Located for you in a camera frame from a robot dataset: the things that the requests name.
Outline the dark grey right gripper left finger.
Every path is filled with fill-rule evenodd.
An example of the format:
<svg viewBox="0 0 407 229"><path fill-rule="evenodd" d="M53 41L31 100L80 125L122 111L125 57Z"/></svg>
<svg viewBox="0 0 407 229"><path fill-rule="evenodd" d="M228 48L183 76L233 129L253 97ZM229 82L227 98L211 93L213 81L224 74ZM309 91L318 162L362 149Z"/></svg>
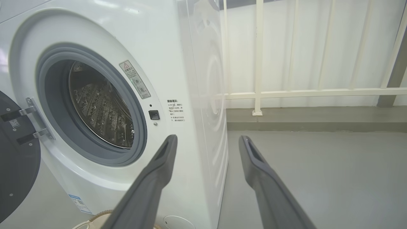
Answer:
<svg viewBox="0 0 407 229"><path fill-rule="evenodd" d="M102 229L152 229L154 227L162 190L172 177L177 142L176 135L167 136L103 224Z"/></svg>

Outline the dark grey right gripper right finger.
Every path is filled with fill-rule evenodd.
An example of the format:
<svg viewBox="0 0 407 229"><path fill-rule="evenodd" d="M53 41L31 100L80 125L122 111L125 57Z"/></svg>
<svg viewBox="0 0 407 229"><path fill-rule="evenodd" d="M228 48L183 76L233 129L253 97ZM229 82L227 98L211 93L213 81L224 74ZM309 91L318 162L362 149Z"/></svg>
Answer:
<svg viewBox="0 0 407 229"><path fill-rule="evenodd" d="M248 136L240 136L238 145L245 180L255 191L263 227L314 229L314 223L253 141Z"/></svg>

